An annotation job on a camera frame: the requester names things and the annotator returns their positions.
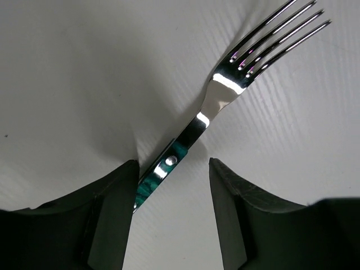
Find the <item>silver fork teal handle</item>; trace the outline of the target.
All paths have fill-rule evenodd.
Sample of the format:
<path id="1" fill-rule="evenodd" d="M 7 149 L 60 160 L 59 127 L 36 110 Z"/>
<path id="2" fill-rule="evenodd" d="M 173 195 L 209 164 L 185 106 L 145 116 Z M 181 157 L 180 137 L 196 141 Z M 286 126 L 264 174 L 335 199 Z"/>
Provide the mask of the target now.
<path id="1" fill-rule="evenodd" d="M 214 67 L 205 86 L 205 97 L 196 115 L 181 131 L 181 133 L 163 149 L 160 155 L 153 161 L 150 167 L 139 179 L 133 211 L 136 212 L 151 194 L 160 186 L 164 179 L 188 154 L 189 149 L 201 137 L 214 118 L 227 105 L 235 101 L 249 86 L 262 75 L 270 66 L 294 48 L 314 36 L 322 29 L 331 24 L 326 20 L 316 26 L 297 40 L 293 41 L 280 52 L 266 60 L 278 46 L 284 44 L 292 36 L 300 32 L 314 20 L 318 19 L 324 10 L 321 9 L 284 34 L 280 32 L 290 25 L 302 14 L 310 10 L 316 1 L 309 1 L 293 14 L 281 21 L 261 38 L 250 46 L 247 46 L 267 25 L 277 19 L 283 12 L 290 8 L 294 1 L 287 1 L 261 23 L 254 27 L 236 45 L 231 48 Z"/>

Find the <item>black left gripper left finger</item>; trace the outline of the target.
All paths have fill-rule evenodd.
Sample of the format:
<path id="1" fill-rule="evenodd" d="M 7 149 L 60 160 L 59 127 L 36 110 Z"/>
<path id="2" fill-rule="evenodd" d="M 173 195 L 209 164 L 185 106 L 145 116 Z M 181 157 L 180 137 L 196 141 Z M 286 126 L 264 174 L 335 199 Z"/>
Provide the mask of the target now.
<path id="1" fill-rule="evenodd" d="M 2 269 L 122 269 L 139 164 L 123 165 L 70 194 L 1 211 Z"/>

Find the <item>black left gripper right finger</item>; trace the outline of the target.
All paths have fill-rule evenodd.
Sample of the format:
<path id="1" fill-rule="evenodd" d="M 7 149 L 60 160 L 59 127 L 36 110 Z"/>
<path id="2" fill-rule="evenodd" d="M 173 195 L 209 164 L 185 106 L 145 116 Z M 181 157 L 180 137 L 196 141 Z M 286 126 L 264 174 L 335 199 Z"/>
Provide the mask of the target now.
<path id="1" fill-rule="evenodd" d="M 358 269 L 359 199 L 305 206 L 282 199 L 209 160 L 224 269 Z"/>

